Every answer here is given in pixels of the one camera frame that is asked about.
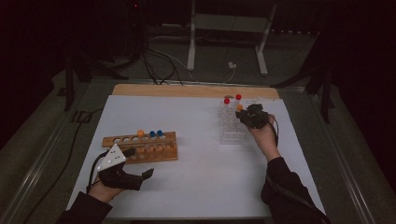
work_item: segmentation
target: person's right hand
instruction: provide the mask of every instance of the person's right hand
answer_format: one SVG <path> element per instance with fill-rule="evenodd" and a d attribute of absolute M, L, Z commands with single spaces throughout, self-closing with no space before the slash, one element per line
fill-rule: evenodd
<path fill-rule="evenodd" d="M 274 124 L 273 117 L 274 115 L 270 115 L 269 121 L 271 124 Z M 267 161 L 280 157 L 280 153 L 276 147 L 275 134 L 269 124 L 261 129 L 248 128 L 248 130 L 253 135 L 257 146 L 260 148 Z"/>

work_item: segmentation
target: wire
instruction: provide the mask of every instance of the wire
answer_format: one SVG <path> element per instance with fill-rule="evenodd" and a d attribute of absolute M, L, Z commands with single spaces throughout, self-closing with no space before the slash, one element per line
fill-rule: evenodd
<path fill-rule="evenodd" d="M 231 79 L 233 79 L 233 75 L 235 75 L 235 68 L 233 68 L 233 74 L 231 75 L 231 77 L 227 81 L 222 82 L 222 84 L 225 84 L 225 83 L 231 81 Z"/>
<path fill-rule="evenodd" d="M 85 117 L 85 119 L 87 119 L 88 117 L 92 116 L 94 113 L 99 112 L 99 111 L 101 111 L 101 110 L 103 110 L 103 108 L 94 110 L 94 111 L 92 111 L 92 112 L 83 111 L 83 112 L 89 113 L 89 114 Z M 76 143 L 78 131 L 79 131 L 79 129 L 81 128 L 82 124 L 83 124 L 83 122 L 80 122 L 80 123 L 78 124 L 78 127 L 76 128 L 75 134 L 74 134 L 74 136 L 73 136 L 73 141 L 72 141 L 72 144 L 71 144 L 71 146 L 70 146 L 69 154 L 68 154 L 68 156 L 67 156 L 67 160 L 66 160 L 66 163 L 64 164 L 64 167 L 62 168 L 61 172 L 60 172 L 60 173 L 58 174 L 58 176 L 56 177 L 55 181 L 50 185 L 50 187 L 47 189 L 47 191 L 46 191 L 46 192 L 44 193 L 44 195 L 41 197 L 41 199 L 35 204 L 35 206 L 34 206 L 33 209 L 30 211 L 30 213 L 28 214 L 28 216 L 26 217 L 26 219 L 23 221 L 23 224 L 27 223 L 27 221 L 28 221 L 29 218 L 32 216 L 32 214 L 35 212 L 35 210 L 38 208 L 38 206 L 44 201 L 44 199 L 48 196 L 48 194 L 50 193 L 50 191 L 51 191 L 51 190 L 55 187 L 55 185 L 58 183 L 58 181 L 59 181 L 59 179 L 61 178 L 61 176 L 64 174 L 64 171 L 66 170 L 66 167 L 67 167 L 67 165 L 69 164 L 70 159 L 72 158 L 72 154 L 73 154 L 73 151 L 74 151 L 74 145 L 75 145 L 75 143 Z"/>
<path fill-rule="evenodd" d="M 273 125 L 272 123 L 268 123 L 268 124 L 270 125 L 271 129 L 272 129 L 273 132 L 274 132 L 275 141 L 276 141 L 276 145 L 277 145 L 278 140 L 279 140 L 279 124 L 277 123 L 277 120 L 275 119 L 275 116 L 273 116 L 273 115 L 271 115 L 271 114 L 268 114 L 268 116 L 271 117 L 271 118 L 273 118 L 273 120 L 274 120 L 274 122 L 275 122 L 275 124 L 276 124 L 276 130 L 275 130 L 274 125 Z"/>
<path fill-rule="evenodd" d="M 90 173 L 90 180 L 88 181 L 88 186 L 87 186 L 87 188 L 86 188 L 87 193 L 90 192 L 90 189 L 91 189 L 91 187 L 92 187 L 93 185 L 95 185 L 96 183 L 100 182 L 100 180 L 99 180 L 99 181 L 96 181 L 96 182 L 92 183 L 93 171 L 95 170 L 96 163 L 97 163 L 100 159 L 102 159 L 103 157 L 105 157 L 106 154 L 107 154 L 107 151 L 104 152 L 104 153 L 102 153 L 102 154 L 100 154 L 100 155 L 95 159 L 95 161 L 93 162 L 93 165 L 92 165 L 92 168 L 91 168 L 91 173 Z"/>
<path fill-rule="evenodd" d="M 181 65 L 183 65 L 183 67 L 186 69 L 187 73 L 189 74 L 190 78 L 191 78 L 193 81 L 195 81 L 195 82 L 197 82 L 197 83 L 200 83 L 200 81 L 196 80 L 196 79 L 192 76 L 192 74 L 190 73 L 190 71 L 187 69 L 186 64 L 184 64 L 181 60 L 179 60 L 178 58 L 176 58 L 176 57 L 174 57 L 174 56 L 172 56 L 172 55 L 170 55 L 170 54 L 163 53 L 163 52 L 161 52 L 161 51 L 159 51 L 159 50 L 156 50 L 156 49 L 151 49 L 151 50 L 156 51 L 156 52 L 158 52 L 158 53 L 161 53 L 161 54 L 163 54 L 163 55 L 166 55 L 166 56 L 168 56 L 169 58 L 172 58 L 173 60 L 175 60 L 175 61 L 177 61 L 178 63 L 180 63 Z"/>
<path fill-rule="evenodd" d="M 153 50 L 153 49 L 148 49 L 148 50 L 156 53 L 156 54 L 153 54 L 153 53 L 148 53 L 148 54 L 150 54 L 152 56 L 155 56 L 155 57 L 159 57 L 161 59 L 164 59 L 164 60 L 166 60 L 168 63 L 170 63 L 172 65 L 172 69 L 173 69 L 172 73 L 170 75 L 168 75 L 167 77 L 162 78 L 162 81 L 160 82 L 160 85 L 163 84 L 164 82 L 166 84 L 168 84 L 165 80 L 170 78 L 170 77 L 172 77 L 175 73 L 177 74 L 178 81 L 180 82 L 181 85 L 183 85 L 183 83 L 181 82 L 180 76 L 178 75 L 177 68 L 175 67 L 175 64 L 172 62 L 172 60 L 169 58 L 169 56 L 167 56 L 167 55 L 165 55 L 165 54 L 163 54 L 163 53 L 161 53 L 159 51 Z"/>

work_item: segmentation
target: black cable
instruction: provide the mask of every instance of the black cable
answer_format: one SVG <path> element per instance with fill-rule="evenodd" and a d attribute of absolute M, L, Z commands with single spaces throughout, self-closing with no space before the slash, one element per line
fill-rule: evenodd
<path fill-rule="evenodd" d="M 99 111 L 101 111 L 101 110 L 103 110 L 103 108 L 102 108 L 102 109 L 94 110 L 94 111 L 92 111 L 92 112 L 87 112 L 87 113 L 89 113 L 89 114 L 86 116 L 86 118 L 92 116 L 94 113 L 99 112 Z M 70 150 L 69 150 L 69 154 L 68 154 L 68 156 L 67 156 L 67 160 L 66 160 L 66 163 L 64 164 L 64 167 L 62 168 L 61 172 L 60 172 L 60 173 L 58 174 L 58 176 L 56 177 L 55 181 L 51 184 L 51 186 L 47 189 L 47 191 L 46 191 L 46 192 L 44 193 L 44 195 L 41 197 L 41 199 L 35 204 L 35 206 L 34 206 L 33 209 L 30 211 L 30 213 L 28 214 L 28 216 L 26 217 L 26 219 L 23 221 L 23 224 L 27 223 L 27 221 L 28 221 L 29 218 L 32 216 L 32 214 L 35 212 L 35 210 L 38 208 L 38 206 L 44 201 L 44 199 L 48 196 L 48 194 L 50 193 L 50 191 L 51 191 L 51 190 L 55 187 L 55 185 L 58 183 L 58 181 L 59 181 L 59 179 L 61 178 L 61 176 L 64 174 L 64 171 L 66 170 L 66 167 L 67 167 L 67 165 L 69 164 L 70 159 L 71 159 L 71 157 L 72 157 L 72 154 L 73 154 L 73 151 L 74 151 L 74 144 L 76 143 L 76 139 L 77 139 L 77 134 L 78 134 L 78 131 L 79 131 L 79 129 L 81 128 L 82 124 L 83 124 L 83 122 L 80 122 L 80 123 L 78 124 L 78 127 L 76 128 L 75 134 L 74 134 L 74 136 L 73 136 L 73 141 L 72 141 L 72 144 L 71 144 L 71 147 L 70 147 Z"/>
<path fill-rule="evenodd" d="M 143 64 L 145 65 L 146 70 L 148 71 L 148 75 L 151 77 L 151 79 L 152 79 L 152 81 L 154 82 L 154 84 L 155 84 L 155 85 L 158 85 L 157 79 L 155 78 L 155 76 L 154 76 L 154 75 L 151 73 L 151 71 L 149 70 L 149 66 L 148 66 L 149 62 L 148 62 L 148 59 L 147 59 L 147 55 L 145 54 L 144 51 L 142 52 L 142 56 L 143 56 Z"/>
<path fill-rule="evenodd" d="M 148 52 L 146 52 L 147 54 L 149 54 L 149 55 L 151 55 L 151 56 L 154 56 L 154 57 L 158 57 L 158 58 L 161 58 L 161 59 L 164 59 L 164 60 L 166 60 L 168 63 L 170 63 L 171 65 L 172 65 L 172 69 L 173 69 L 173 71 L 172 71 L 172 73 L 170 74 L 170 75 L 168 75 L 168 76 L 166 76 L 166 77 L 164 77 L 164 78 L 162 78 L 162 77 L 160 77 L 158 74 L 156 74 L 156 76 L 161 80 L 161 82 L 160 82 L 160 85 L 162 85 L 164 82 L 166 83 L 166 84 L 168 84 L 167 82 L 166 82 L 166 79 L 168 79 L 169 77 L 171 77 L 174 73 L 175 73 L 175 70 L 176 70 L 176 67 L 175 67 L 175 65 L 171 62 L 171 61 L 169 61 L 169 60 L 167 60 L 167 59 L 165 59 L 164 57 L 161 57 L 160 55 L 156 55 L 156 54 L 153 54 L 153 53 L 148 53 Z"/>
<path fill-rule="evenodd" d="M 163 82 L 165 82 L 166 79 L 172 77 L 175 73 L 177 74 L 177 79 L 178 79 L 178 81 L 180 82 L 181 85 L 183 85 L 183 83 L 181 82 L 180 76 L 178 75 L 177 68 L 176 68 L 175 64 L 173 63 L 173 61 L 169 58 L 169 56 L 166 55 L 166 54 L 163 54 L 163 53 L 161 53 L 161 52 L 159 52 L 159 51 L 157 51 L 157 50 L 153 50 L 153 49 L 148 49 L 148 50 L 150 50 L 150 51 L 152 51 L 152 52 L 154 52 L 154 53 L 159 54 L 159 55 L 155 55 L 155 54 L 149 53 L 150 55 L 159 57 L 159 58 L 161 58 L 161 59 L 164 59 L 164 60 L 166 60 L 167 62 L 169 62 L 169 63 L 172 65 L 172 68 L 173 68 L 172 73 L 171 73 L 170 75 L 168 75 L 167 77 L 163 78 L 162 81 L 161 81 L 161 83 L 160 83 L 160 85 L 161 85 Z"/>
<path fill-rule="evenodd" d="M 94 184 L 96 184 L 96 183 L 98 183 L 98 182 L 100 181 L 100 180 L 99 180 L 99 181 L 96 181 L 96 182 L 92 183 L 93 171 L 95 170 L 96 163 L 97 163 L 100 159 L 102 159 L 103 157 L 105 157 L 106 154 L 107 154 L 107 151 L 104 152 L 104 153 L 102 153 L 102 154 L 100 154 L 100 155 L 95 159 L 95 161 L 94 161 L 93 164 L 92 164 L 91 173 L 90 173 L 90 180 L 88 181 L 88 185 L 87 185 L 87 188 L 86 188 L 86 189 L 87 189 L 87 193 L 90 192 L 90 189 L 91 189 L 91 187 L 92 187 Z"/>
<path fill-rule="evenodd" d="M 273 116 L 273 115 L 271 115 L 271 114 L 268 114 L 268 116 L 270 116 L 271 118 L 273 118 L 273 119 L 274 119 L 274 122 L 275 122 L 275 124 L 276 124 L 276 130 L 275 130 L 274 125 L 273 125 L 272 123 L 268 123 L 268 124 L 270 125 L 272 131 L 274 132 L 274 135 L 275 135 L 275 142 L 276 142 L 276 146 L 277 146 L 277 143 L 278 143 L 278 140 L 279 140 L 279 125 L 277 124 L 277 120 L 275 119 L 275 116 Z"/>

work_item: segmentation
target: test tube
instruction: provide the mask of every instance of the test tube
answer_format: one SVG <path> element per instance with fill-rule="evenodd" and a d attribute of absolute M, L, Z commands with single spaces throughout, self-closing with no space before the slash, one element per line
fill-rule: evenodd
<path fill-rule="evenodd" d="M 236 107 L 239 105 L 239 102 L 241 101 L 242 96 L 241 94 L 236 94 L 235 95 L 235 102 L 233 103 L 233 107 L 236 109 Z"/>

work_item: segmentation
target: floor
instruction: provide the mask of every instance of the floor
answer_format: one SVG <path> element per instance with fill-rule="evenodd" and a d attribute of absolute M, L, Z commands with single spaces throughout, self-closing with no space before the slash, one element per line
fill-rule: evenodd
<path fill-rule="evenodd" d="M 100 72 L 93 71 L 94 78 L 91 83 L 78 83 L 76 86 L 77 99 L 71 108 L 70 113 L 64 112 L 65 99 L 57 96 L 60 88 L 64 87 L 64 72 L 54 77 L 54 91 L 42 102 L 37 111 L 23 124 L 23 126 L 14 135 L 11 141 L 0 151 L 0 173 L 3 180 L 0 183 L 0 213 L 2 216 L 5 212 L 13 213 L 12 223 L 22 223 L 27 217 L 26 223 L 53 223 L 57 216 L 65 209 L 68 203 L 68 197 L 74 187 L 74 182 L 78 176 L 79 168 L 85 158 L 85 153 L 90 145 L 95 128 L 100 119 L 100 112 L 93 114 L 89 123 L 84 123 L 79 127 L 78 123 L 71 122 L 74 111 L 95 111 L 103 108 L 106 103 L 106 97 L 111 94 L 112 88 L 117 83 L 149 83 L 152 80 L 149 77 L 146 65 L 152 66 L 151 71 L 158 75 L 156 80 L 161 81 L 161 77 L 173 74 L 173 66 L 178 71 L 166 79 L 164 84 L 179 85 L 183 84 L 210 84 L 210 85 L 253 85 L 268 87 L 286 80 L 296 75 L 301 68 L 304 59 L 311 46 L 315 42 L 315 37 L 310 35 L 292 35 L 270 34 L 267 45 L 264 49 L 264 57 L 267 62 L 269 74 L 261 76 L 258 72 L 258 66 L 254 54 L 255 36 L 247 38 L 237 37 L 233 39 L 229 36 L 220 34 L 202 33 L 205 38 L 198 40 L 197 54 L 195 60 L 195 69 L 188 72 L 185 69 L 189 39 L 183 35 L 177 38 L 170 38 L 172 32 L 164 32 L 163 35 L 152 36 L 149 41 L 147 51 L 148 57 L 146 62 L 139 60 L 130 68 L 120 72 L 121 75 L 129 77 L 127 81 L 112 79 Z M 162 55 L 168 55 L 173 64 L 165 59 L 159 58 L 154 51 L 160 51 Z M 228 67 L 228 62 L 236 64 L 235 69 Z M 281 96 L 289 97 L 288 92 L 301 92 L 304 95 L 304 85 L 307 79 L 302 79 L 293 83 L 284 90 L 279 90 Z M 361 186 L 361 193 L 367 196 L 367 203 L 370 212 L 359 214 L 357 210 L 348 210 L 351 204 L 356 204 L 353 197 L 349 198 L 346 189 L 342 189 L 339 195 L 327 193 L 326 188 L 321 185 L 329 181 L 326 176 L 318 179 L 318 185 L 323 187 L 323 200 L 329 202 L 332 198 L 345 198 L 342 204 L 328 209 L 329 216 L 332 217 L 333 223 L 391 223 L 395 220 L 396 200 L 394 194 L 389 192 L 389 187 L 384 184 L 384 177 L 378 172 L 377 165 L 368 150 L 361 133 L 357 129 L 353 119 L 337 94 L 337 89 L 332 89 L 332 102 L 334 108 L 330 110 L 332 124 L 326 126 L 330 130 L 337 147 L 346 148 L 342 155 L 347 163 L 353 164 L 349 167 L 355 175 L 355 181 Z M 301 116 L 299 122 L 293 124 L 296 126 L 307 126 L 311 118 L 304 117 L 304 106 L 298 99 L 293 100 L 290 97 L 288 101 L 290 106 L 296 108 L 290 111 L 291 116 Z M 302 143 L 315 141 L 312 136 L 299 135 Z M 51 153 L 38 154 L 48 148 L 54 148 Z M 314 164 L 310 169 L 312 172 L 324 172 L 319 170 L 323 164 L 320 164 L 325 158 L 331 157 L 332 154 L 317 155 L 317 152 L 306 151 L 306 158 Z M 42 169 L 34 169 L 36 158 L 48 162 L 42 164 Z M 328 167 L 330 172 L 337 173 L 337 167 Z M 40 177 L 31 182 L 31 189 L 22 188 L 22 180 L 25 175 L 36 172 Z M 8 211 L 11 204 L 20 201 L 18 209 Z M 263 223 L 264 220 L 201 220 L 201 221 L 159 221 L 159 220 L 136 220 L 133 223 Z M 128 220 L 106 220 L 104 223 L 130 223 Z"/>

